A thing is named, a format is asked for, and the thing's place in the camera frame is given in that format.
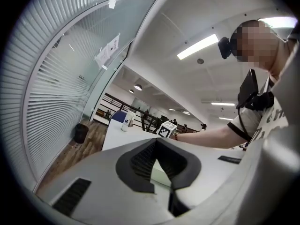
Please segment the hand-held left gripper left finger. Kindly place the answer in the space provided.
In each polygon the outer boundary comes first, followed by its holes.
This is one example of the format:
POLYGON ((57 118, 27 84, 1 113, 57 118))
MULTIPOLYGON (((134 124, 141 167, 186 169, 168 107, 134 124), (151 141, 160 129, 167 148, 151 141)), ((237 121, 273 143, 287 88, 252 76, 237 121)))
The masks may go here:
POLYGON ((38 196, 59 222, 166 222, 173 214, 150 182, 156 149, 156 139, 146 139, 94 153, 38 196))

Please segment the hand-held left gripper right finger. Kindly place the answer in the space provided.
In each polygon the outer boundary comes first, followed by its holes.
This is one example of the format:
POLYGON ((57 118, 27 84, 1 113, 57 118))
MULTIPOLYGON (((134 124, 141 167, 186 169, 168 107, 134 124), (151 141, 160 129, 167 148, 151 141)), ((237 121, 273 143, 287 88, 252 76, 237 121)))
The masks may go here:
POLYGON ((233 173, 243 156, 242 150, 158 138, 156 160, 171 181, 168 210, 177 217, 206 200, 233 173))

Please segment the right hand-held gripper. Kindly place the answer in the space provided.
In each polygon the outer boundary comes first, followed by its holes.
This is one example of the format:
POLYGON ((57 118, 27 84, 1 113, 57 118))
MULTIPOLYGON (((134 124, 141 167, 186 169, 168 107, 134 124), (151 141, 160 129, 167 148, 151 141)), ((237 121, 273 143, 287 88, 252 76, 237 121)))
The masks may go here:
POLYGON ((157 130, 157 135, 164 138, 169 138, 174 134, 177 125, 174 125, 170 121, 165 121, 161 124, 160 128, 157 130))

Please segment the person's right forearm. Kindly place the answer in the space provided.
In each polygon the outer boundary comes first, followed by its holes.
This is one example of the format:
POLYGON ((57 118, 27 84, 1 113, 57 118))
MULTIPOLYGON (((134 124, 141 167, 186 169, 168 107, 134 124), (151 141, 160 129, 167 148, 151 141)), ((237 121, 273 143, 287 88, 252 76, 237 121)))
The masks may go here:
POLYGON ((232 122, 220 129, 172 135, 170 138, 184 143, 219 149, 230 149, 251 140, 248 134, 232 122))

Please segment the white paper cup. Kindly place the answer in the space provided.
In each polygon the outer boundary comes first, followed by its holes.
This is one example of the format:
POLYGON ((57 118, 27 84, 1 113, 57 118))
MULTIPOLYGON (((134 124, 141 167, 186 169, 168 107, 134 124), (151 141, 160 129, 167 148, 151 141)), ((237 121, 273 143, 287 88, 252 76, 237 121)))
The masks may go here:
POLYGON ((132 111, 128 111, 124 118, 123 124, 121 126, 121 130, 123 132, 127 132, 128 128, 132 126, 134 119, 135 119, 135 113, 132 111))

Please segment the black metal railing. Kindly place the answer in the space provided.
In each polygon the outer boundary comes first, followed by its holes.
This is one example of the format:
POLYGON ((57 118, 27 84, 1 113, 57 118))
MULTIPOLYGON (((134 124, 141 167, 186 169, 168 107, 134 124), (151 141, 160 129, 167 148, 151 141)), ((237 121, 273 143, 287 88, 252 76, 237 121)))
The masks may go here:
POLYGON ((154 133, 156 131, 159 118, 147 114, 108 93, 106 93, 100 100, 93 120, 97 120, 108 125, 108 121, 117 111, 122 111, 124 113, 131 111, 135 113, 133 121, 134 127, 150 133, 154 133))

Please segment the blue chair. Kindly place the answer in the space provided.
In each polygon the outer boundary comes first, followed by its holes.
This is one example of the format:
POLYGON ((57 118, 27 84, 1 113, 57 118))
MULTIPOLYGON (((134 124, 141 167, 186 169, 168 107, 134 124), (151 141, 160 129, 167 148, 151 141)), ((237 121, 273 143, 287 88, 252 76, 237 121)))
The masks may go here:
POLYGON ((124 111, 116 111, 110 118, 109 124, 115 120, 117 122, 123 123, 127 113, 124 111))

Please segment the black trash bin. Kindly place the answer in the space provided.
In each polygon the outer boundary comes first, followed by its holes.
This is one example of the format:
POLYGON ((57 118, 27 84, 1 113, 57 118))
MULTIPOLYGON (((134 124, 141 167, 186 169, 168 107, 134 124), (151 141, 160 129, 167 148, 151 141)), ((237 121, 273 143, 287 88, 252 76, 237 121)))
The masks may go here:
POLYGON ((78 123, 75 126, 75 133, 74 133, 74 137, 73 137, 74 141, 78 144, 84 143, 88 131, 89 131, 89 128, 86 125, 78 123))

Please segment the person's white printed shirt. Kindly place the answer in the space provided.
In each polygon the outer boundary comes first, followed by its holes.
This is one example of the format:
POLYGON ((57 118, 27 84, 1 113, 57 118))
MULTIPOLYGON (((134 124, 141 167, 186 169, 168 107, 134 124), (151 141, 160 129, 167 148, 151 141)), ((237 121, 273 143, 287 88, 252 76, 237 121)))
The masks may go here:
MULTIPOLYGON (((289 63, 293 60, 296 52, 300 48, 300 32, 293 30, 285 41, 284 51, 279 53, 275 66, 272 67, 269 77, 262 87, 262 92, 268 92, 279 81, 289 63)), ((231 121, 240 130, 244 131, 251 137, 251 141, 267 137, 271 130, 288 126, 285 114, 277 101, 270 108, 263 111, 253 111, 244 108, 240 115, 231 121)))

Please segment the long ceiling light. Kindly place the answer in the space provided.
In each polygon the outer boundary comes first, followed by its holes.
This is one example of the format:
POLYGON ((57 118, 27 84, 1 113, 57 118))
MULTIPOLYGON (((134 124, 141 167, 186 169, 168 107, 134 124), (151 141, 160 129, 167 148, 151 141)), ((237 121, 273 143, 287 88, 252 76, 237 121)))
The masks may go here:
POLYGON ((212 34, 202 40, 200 40, 199 42, 193 44, 192 46, 188 47, 187 49, 185 49, 184 51, 180 52, 177 57, 182 60, 210 45, 213 45, 215 43, 217 43, 219 41, 218 37, 216 36, 216 34, 212 34))

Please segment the white paper notice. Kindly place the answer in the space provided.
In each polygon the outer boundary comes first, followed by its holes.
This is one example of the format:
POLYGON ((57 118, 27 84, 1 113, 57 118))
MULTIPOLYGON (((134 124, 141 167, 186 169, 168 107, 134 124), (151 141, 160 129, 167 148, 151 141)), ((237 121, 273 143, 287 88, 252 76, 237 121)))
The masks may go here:
POLYGON ((100 51, 94 58, 94 61, 100 68, 106 69, 105 63, 110 59, 115 51, 119 48, 120 33, 100 51))

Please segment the black chest mount device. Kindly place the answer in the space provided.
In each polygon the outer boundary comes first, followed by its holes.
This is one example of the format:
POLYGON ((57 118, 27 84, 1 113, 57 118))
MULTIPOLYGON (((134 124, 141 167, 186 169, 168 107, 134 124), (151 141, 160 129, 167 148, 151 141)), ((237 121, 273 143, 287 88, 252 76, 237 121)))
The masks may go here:
POLYGON ((245 107, 253 111, 263 111, 266 108, 272 107, 273 104, 274 95, 271 91, 263 92, 259 95, 255 71, 250 69, 240 86, 236 109, 239 110, 245 107))

